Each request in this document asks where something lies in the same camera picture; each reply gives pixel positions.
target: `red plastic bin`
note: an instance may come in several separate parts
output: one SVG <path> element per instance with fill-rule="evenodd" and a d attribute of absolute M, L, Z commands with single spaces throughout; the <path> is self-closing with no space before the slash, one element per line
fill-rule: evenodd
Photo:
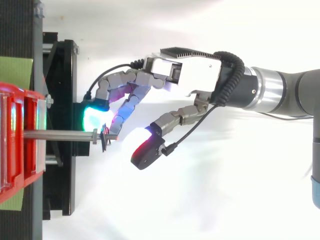
<path fill-rule="evenodd" d="M 0 82 L 0 204 L 43 174 L 46 141 L 24 141 L 24 129 L 46 129 L 46 114 L 44 96 Z"/>
<path fill-rule="evenodd" d="M 0 82 L 0 203 L 25 186 L 24 101 L 23 89 Z"/>
<path fill-rule="evenodd" d="M 46 129 L 47 102 L 41 94 L 25 90 L 24 129 Z M 45 170 L 46 141 L 24 140 L 24 186 L 37 180 Z"/>

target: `black metal frame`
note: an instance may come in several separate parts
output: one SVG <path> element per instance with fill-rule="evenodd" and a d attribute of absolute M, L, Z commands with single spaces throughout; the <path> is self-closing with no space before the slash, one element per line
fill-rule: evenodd
<path fill-rule="evenodd" d="M 46 94 L 42 59 L 37 58 L 42 55 L 42 19 L 34 16 L 38 2 L 0 0 L 0 56 L 33 59 L 30 89 Z M 40 177 L 24 189 L 21 211 L 0 211 L 1 240 L 42 239 L 42 187 Z"/>
<path fill-rule="evenodd" d="M 48 92 L 54 99 L 54 104 L 48 109 L 48 129 L 83 130 L 82 119 L 85 105 L 76 103 L 77 55 L 75 47 L 73 40 L 54 41 L 51 52 L 43 54 L 45 82 Z M 47 141 L 46 153 L 55 155 L 58 164 L 47 165 L 43 174 L 43 220 L 50 220 L 51 210 L 62 210 L 63 216 L 70 216 L 74 212 L 75 157 L 88 156 L 89 150 L 89 142 Z"/>
<path fill-rule="evenodd" d="M 63 78 L 59 79 L 63 80 L 63 84 L 67 87 L 63 93 L 57 94 L 58 91 L 53 86 L 58 83 L 58 78 L 53 77 L 50 80 L 47 76 L 48 89 L 43 81 L 43 21 L 42 18 L 35 16 L 35 4 L 38 2 L 39 0 L 0 0 L 0 56 L 33 59 L 30 89 L 43 95 L 50 89 L 51 95 L 55 98 L 50 110 L 51 115 L 55 114 L 55 109 L 58 112 L 59 108 L 61 108 L 60 113 L 67 114 L 63 116 L 65 121 L 61 125 L 55 122 L 54 117 L 51 121 L 48 117 L 51 123 L 48 126 L 54 129 L 78 130 L 81 124 L 76 120 L 82 118 L 85 106 L 75 103 L 77 96 L 75 43 L 72 40 L 57 43 L 57 54 L 59 60 L 62 58 L 63 64 L 60 63 L 60 66 L 64 72 Z M 50 66 L 48 70 L 51 73 L 53 69 L 53 66 Z M 61 156 L 61 164 L 47 166 L 43 177 L 24 189 L 21 211 L 0 210 L 1 240 L 41 240 L 43 216 L 44 219 L 49 219 L 50 210 L 61 209 L 63 215 L 73 213 L 75 156 L 89 154 L 89 143 L 80 144 L 82 143 L 48 144 L 48 153 L 51 146 L 51 150 L 55 149 L 54 152 Z"/>

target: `robotic hand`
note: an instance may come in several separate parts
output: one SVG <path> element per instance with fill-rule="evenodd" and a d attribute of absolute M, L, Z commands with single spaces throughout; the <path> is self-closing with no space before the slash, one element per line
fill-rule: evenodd
<path fill-rule="evenodd" d="M 129 93 L 113 118 L 112 134 L 119 134 L 124 122 L 151 87 L 170 90 L 178 86 L 186 96 L 195 94 L 193 105 L 165 113 L 146 127 L 150 137 L 131 158 L 138 169 L 145 169 L 161 155 L 172 153 L 217 107 L 229 106 L 299 119 L 314 116 L 312 198 L 320 209 L 320 69 L 283 73 L 246 67 L 240 58 L 228 52 L 209 54 L 179 47 L 161 49 L 160 53 L 147 56 L 131 67 L 136 69 L 98 80 L 99 88 L 94 100 L 105 108 Z M 174 127 L 195 122 L 184 137 L 165 146 L 163 136 Z"/>

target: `glowing fingertip sensor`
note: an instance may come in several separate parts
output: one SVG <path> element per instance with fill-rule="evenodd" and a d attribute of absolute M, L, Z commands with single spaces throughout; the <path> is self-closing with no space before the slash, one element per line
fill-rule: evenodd
<path fill-rule="evenodd" d="M 85 108 L 83 114 L 83 129 L 85 132 L 92 132 L 94 129 L 101 131 L 104 124 L 108 128 L 110 127 L 113 118 L 114 114 L 110 110 L 103 111 L 88 106 Z"/>

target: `bolt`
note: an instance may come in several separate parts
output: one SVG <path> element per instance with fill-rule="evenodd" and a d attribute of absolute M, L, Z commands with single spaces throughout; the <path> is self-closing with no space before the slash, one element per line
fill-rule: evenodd
<path fill-rule="evenodd" d="M 45 5 L 42 2 L 38 2 L 34 6 L 34 15 L 39 18 L 43 19 L 45 17 Z"/>
<path fill-rule="evenodd" d="M 80 53 L 80 48 L 79 48 L 79 46 L 75 46 L 75 47 L 74 47 L 74 54 L 75 54 L 75 55 L 79 55 L 79 53 Z"/>
<path fill-rule="evenodd" d="M 51 98 L 51 95 L 48 94 L 45 96 L 45 101 L 46 101 L 46 107 L 49 109 L 51 108 L 51 105 L 54 104 L 54 100 Z"/>

